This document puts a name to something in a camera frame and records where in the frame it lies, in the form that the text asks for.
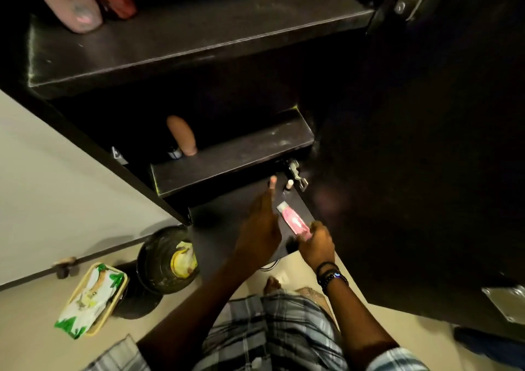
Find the bracelet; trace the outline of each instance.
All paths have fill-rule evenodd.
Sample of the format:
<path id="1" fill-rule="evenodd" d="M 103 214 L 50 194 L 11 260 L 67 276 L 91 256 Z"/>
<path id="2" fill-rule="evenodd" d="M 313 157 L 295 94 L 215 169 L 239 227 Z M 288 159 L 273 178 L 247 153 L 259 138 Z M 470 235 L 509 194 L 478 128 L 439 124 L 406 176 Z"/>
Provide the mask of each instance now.
<path id="1" fill-rule="evenodd" d="M 334 263 L 334 262 L 323 262 L 321 263 L 319 266 L 317 266 L 317 269 L 316 269 L 316 277 L 317 277 L 317 280 L 319 282 L 319 272 L 321 271 L 321 268 L 323 266 L 326 266 L 327 264 L 331 264 L 332 266 L 334 266 L 337 270 L 339 270 L 339 268 L 337 267 L 337 265 Z"/>
<path id="2" fill-rule="evenodd" d="M 341 279 L 348 285 L 348 280 L 344 275 L 342 275 L 339 270 L 336 269 L 330 269 L 327 272 L 325 272 L 322 276 L 318 278 L 319 285 L 321 286 L 323 293 L 326 295 L 326 288 L 330 281 L 333 279 Z"/>

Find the beige floor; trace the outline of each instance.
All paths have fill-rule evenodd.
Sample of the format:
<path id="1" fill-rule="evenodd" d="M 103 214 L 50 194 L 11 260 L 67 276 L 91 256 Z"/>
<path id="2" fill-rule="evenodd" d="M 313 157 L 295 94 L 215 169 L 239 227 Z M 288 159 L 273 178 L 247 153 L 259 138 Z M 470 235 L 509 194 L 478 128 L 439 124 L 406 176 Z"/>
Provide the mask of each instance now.
<path id="1" fill-rule="evenodd" d="M 136 257 L 139 248 L 140 246 L 130 247 L 99 260 L 113 265 L 129 261 Z M 91 262 L 83 264 L 76 277 L 57 280 L 55 276 L 49 275 L 0 292 L 0 358 L 3 369 L 80 370 L 126 334 L 131 334 L 136 340 L 140 339 L 201 284 L 200 279 L 196 279 L 184 290 L 165 296 L 157 309 L 141 319 L 110 318 L 95 337 L 73 341 L 60 330 L 54 329 L 53 323 L 90 264 Z M 364 300 L 339 259 L 338 265 L 349 279 L 351 288 Z M 300 255 L 295 253 L 282 259 L 272 271 L 254 274 L 237 290 L 234 297 L 261 293 L 269 275 L 278 278 L 283 288 L 295 290 L 308 286 L 317 287 L 315 275 Z M 512 370 L 458 347 L 451 337 L 451 328 L 447 323 L 379 306 L 368 306 L 401 345 L 412 350 L 434 371 Z"/>

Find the shirt button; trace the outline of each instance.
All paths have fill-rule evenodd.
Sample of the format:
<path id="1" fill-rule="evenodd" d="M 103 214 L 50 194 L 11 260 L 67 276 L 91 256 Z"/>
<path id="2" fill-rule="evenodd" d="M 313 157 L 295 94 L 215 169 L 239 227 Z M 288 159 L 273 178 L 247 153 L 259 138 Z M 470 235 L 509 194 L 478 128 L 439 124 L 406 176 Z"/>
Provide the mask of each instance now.
<path id="1" fill-rule="evenodd" d="M 260 357 L 256 357 L 252 361 L 252 368 L 253 369 L 260 368 L 262 364 L 263 364 L 263 359 Z"/>

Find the wall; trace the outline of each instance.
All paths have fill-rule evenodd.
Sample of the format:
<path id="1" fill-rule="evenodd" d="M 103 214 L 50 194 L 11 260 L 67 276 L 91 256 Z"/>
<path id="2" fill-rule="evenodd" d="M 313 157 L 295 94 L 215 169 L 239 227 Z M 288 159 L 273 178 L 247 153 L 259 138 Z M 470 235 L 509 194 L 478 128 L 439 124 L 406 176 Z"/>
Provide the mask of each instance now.
<path id="1" fill-rule="evenodd" d="M 0 91 L 0 284 L 179 222 Z"/>

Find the dark wooden shelf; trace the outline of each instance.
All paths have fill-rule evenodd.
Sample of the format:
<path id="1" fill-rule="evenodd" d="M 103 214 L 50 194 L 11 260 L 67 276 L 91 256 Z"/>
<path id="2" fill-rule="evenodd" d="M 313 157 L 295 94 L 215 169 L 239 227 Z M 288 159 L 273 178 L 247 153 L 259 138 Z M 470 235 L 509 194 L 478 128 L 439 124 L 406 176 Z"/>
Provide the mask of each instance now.
<path id="1" fill-rule="evenodd" d="M 72 96 L 362 28 L 372 14 L 356 0 L 191 0 L 144 8 L 85 35 L 32 16 L 27 84 L 46 99 Z"/>
<path id="2" fill-rule="evenodd" d="M 192 184 L 311 146 L 314 135 L 296 110 L 278 124 L 219 143 L 192 157 L 151 165 L 154 187 L 168 197 Z"/>

